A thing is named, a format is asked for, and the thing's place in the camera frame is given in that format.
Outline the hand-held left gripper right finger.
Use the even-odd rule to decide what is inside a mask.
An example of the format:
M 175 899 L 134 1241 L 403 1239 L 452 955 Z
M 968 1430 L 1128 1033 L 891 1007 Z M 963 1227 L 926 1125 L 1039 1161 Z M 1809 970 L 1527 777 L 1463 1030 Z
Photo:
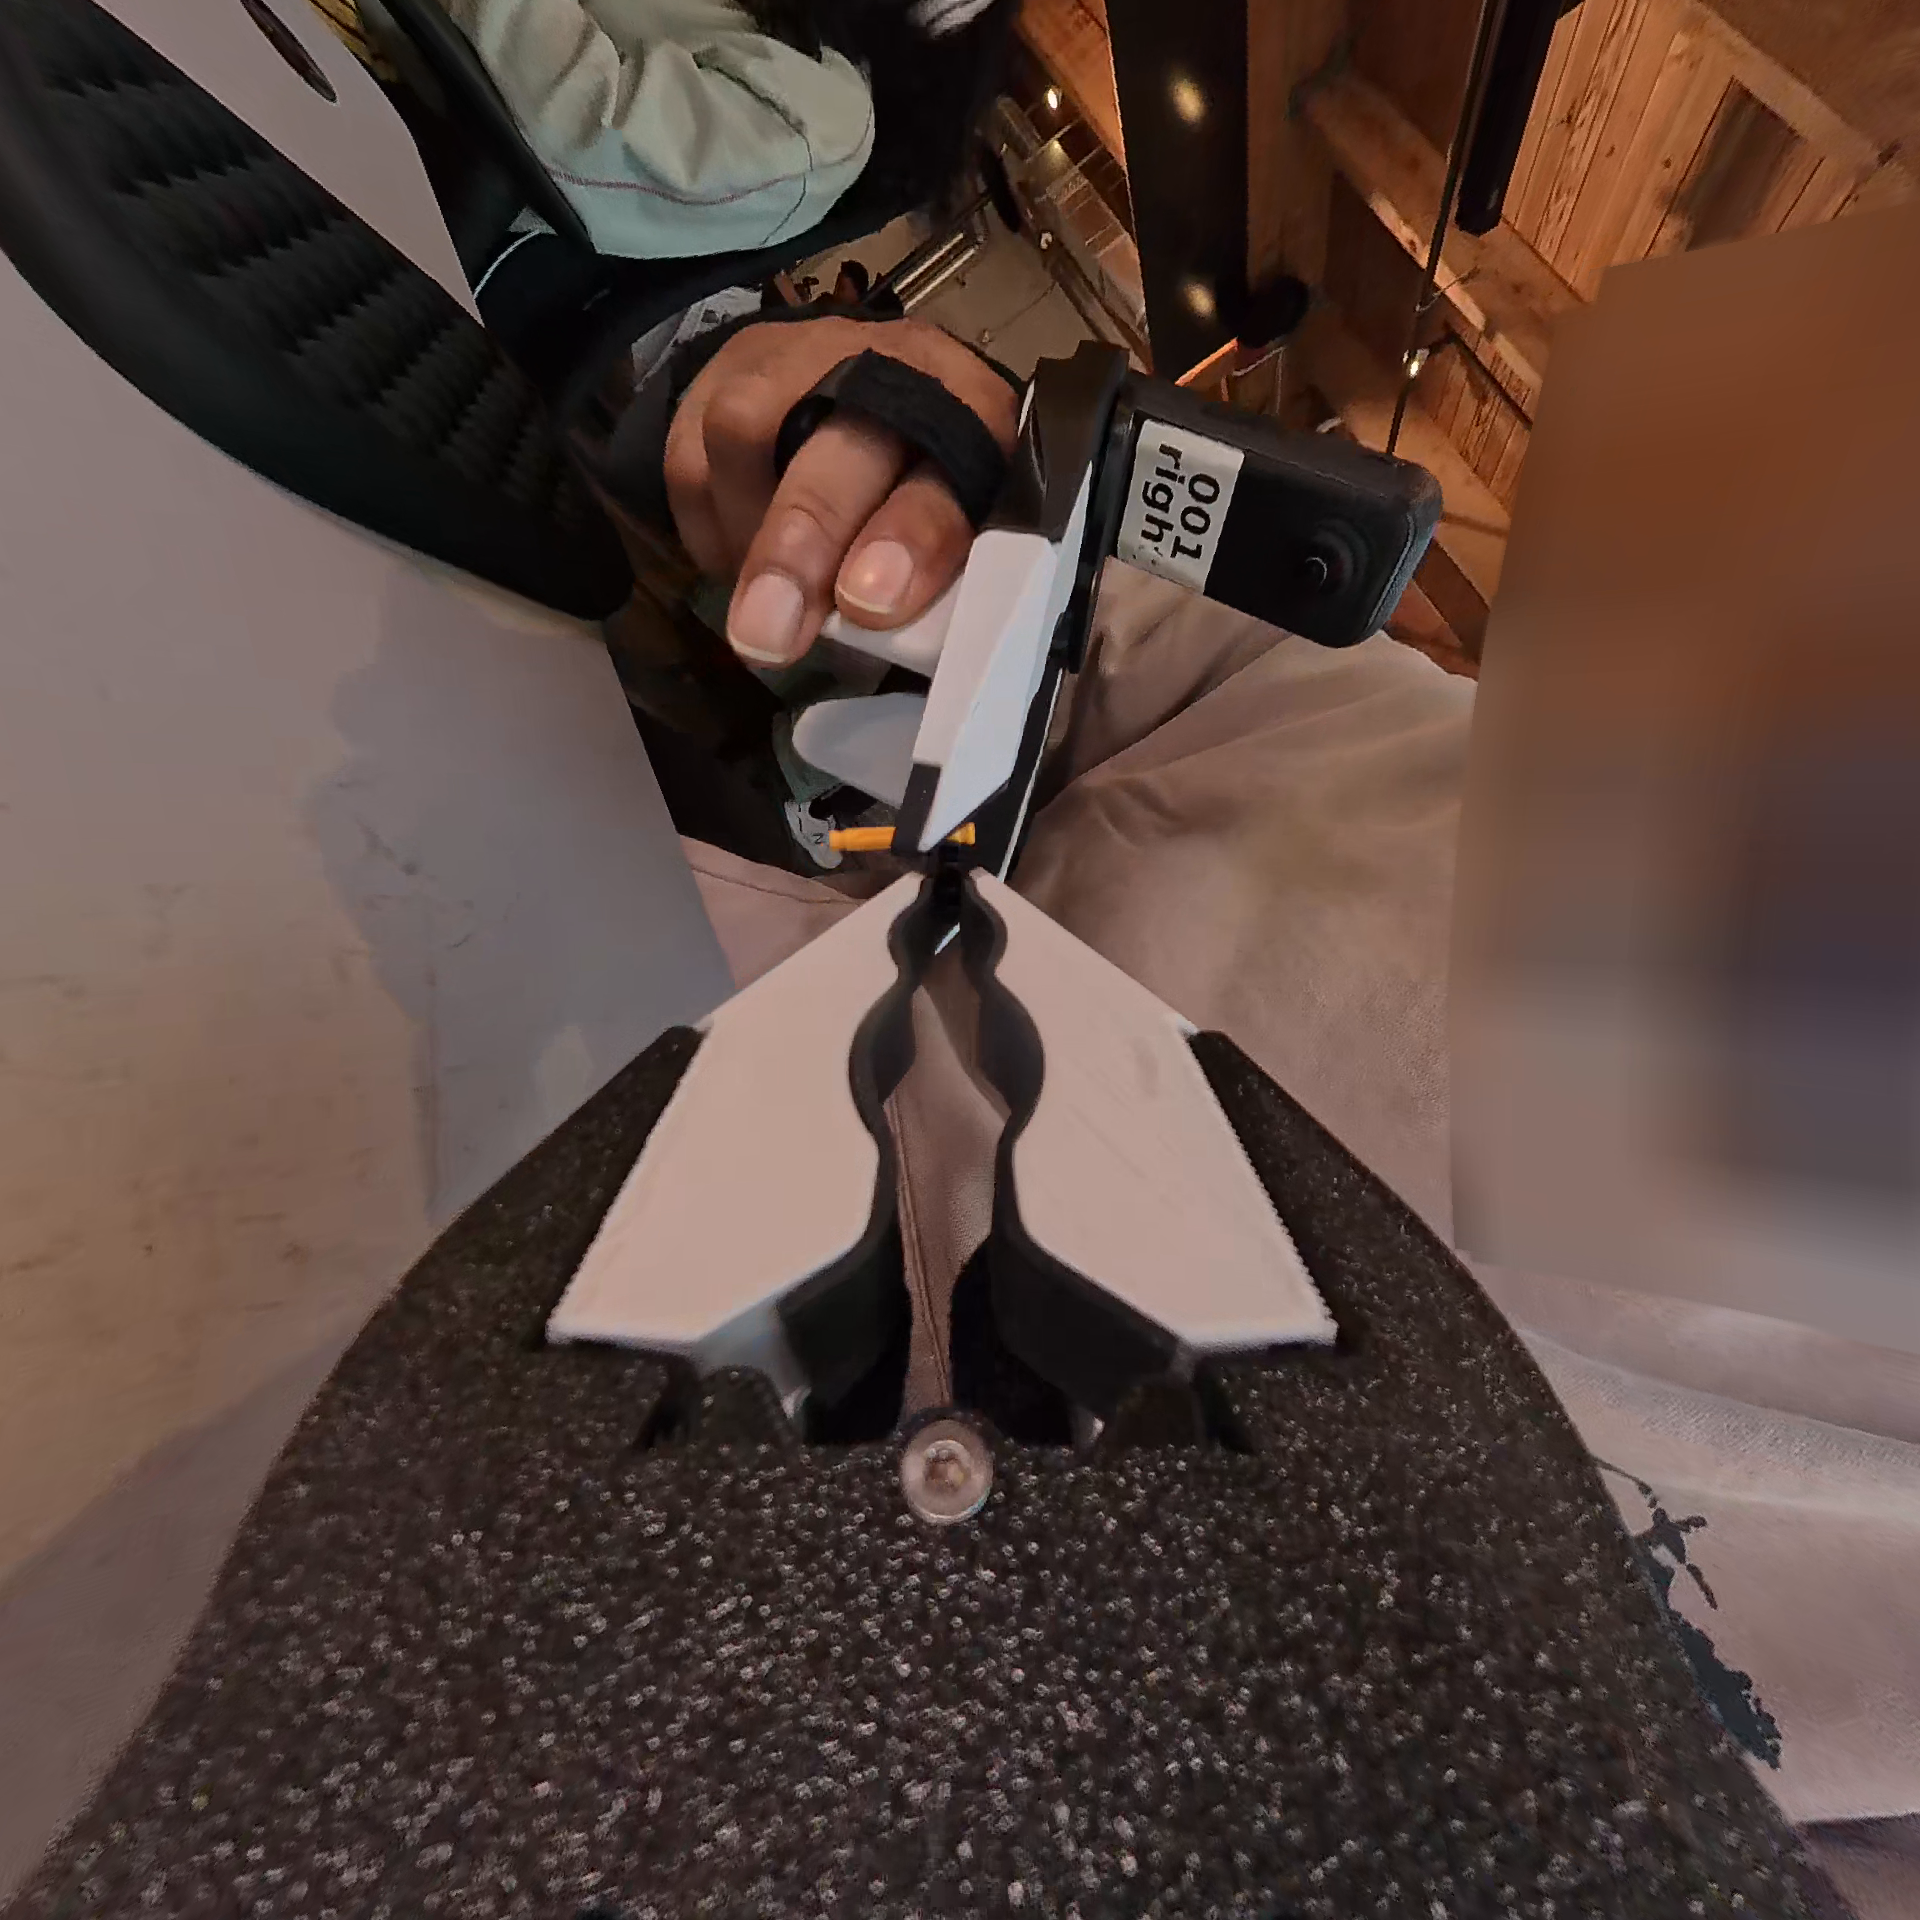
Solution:
M 1330 1352 L 1334 1310 L 1198 1030 L 991 873 L 968 878 L 959 944 L 977 1061 L 1007 1109 L 991 1234 L 1003 1346 L 1070 1401 Z

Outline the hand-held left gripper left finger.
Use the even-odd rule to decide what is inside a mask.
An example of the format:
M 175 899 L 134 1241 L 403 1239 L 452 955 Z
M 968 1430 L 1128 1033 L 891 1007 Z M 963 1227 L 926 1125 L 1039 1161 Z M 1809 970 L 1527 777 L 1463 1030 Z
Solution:
M 545 1321 L 785 1406 L 904 1406 L 915 1336 L 890 1102 L 939 887 L 907 875 L 720 1007 Z

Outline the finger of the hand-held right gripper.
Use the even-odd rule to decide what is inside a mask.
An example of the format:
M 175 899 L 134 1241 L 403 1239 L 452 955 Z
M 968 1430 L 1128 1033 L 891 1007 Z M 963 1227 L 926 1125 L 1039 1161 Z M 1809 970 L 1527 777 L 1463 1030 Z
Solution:
M 977 539 L 897 810 L 902 858 L 937 849 L 1012 781 L 1070 589 L 1065 545 Z
M 1015 743 L 1015 766 L 1001 790 L 980 807 L 980 869 L 1011 881 L 1022 843 L 1040 807 L 1040 783 L 1050 757 L 1065 739 L 1072 718 L 1076 674 L 1068 665 L 1046 665 Z

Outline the person's right hand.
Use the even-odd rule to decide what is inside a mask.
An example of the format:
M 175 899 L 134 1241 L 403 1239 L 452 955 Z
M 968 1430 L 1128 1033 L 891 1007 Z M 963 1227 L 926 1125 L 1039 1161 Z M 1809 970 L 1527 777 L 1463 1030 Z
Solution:
M 834 416 L 778 467 L 787 415 L 860 352 L 932 377 L 1000 453 L 1017 443 L 1017 390 L 939 328 L 828 313 L 760 322 L 724 343 L 679 402 L 664 485 L 689 555 L 732 590 L 728 642 L 755 667 L 800 662 L 831 616 L 902 630 L 969 558 L 959 496 L 875 423 Z

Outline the person's beige shirt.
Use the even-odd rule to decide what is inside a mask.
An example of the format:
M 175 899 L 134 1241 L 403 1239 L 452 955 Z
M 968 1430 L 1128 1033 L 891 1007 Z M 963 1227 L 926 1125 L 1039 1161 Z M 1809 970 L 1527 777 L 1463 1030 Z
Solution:
M 1111 565 L 1015 887 L 1233 1038 L 1452 1241 L 1447 983 L 1475 683 Z M 1479 1264 L 1697 1675 L 1858 1915 L 1915 1915 L 1915 1354 Z

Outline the black pillar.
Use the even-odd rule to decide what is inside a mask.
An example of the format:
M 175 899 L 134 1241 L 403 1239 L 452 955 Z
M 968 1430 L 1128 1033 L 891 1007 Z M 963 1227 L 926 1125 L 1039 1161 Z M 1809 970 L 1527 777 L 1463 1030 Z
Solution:
M 1146 339 L 1183 377 L 1235 339 L 1246 301 L 1249 8 L 1108 2 Z

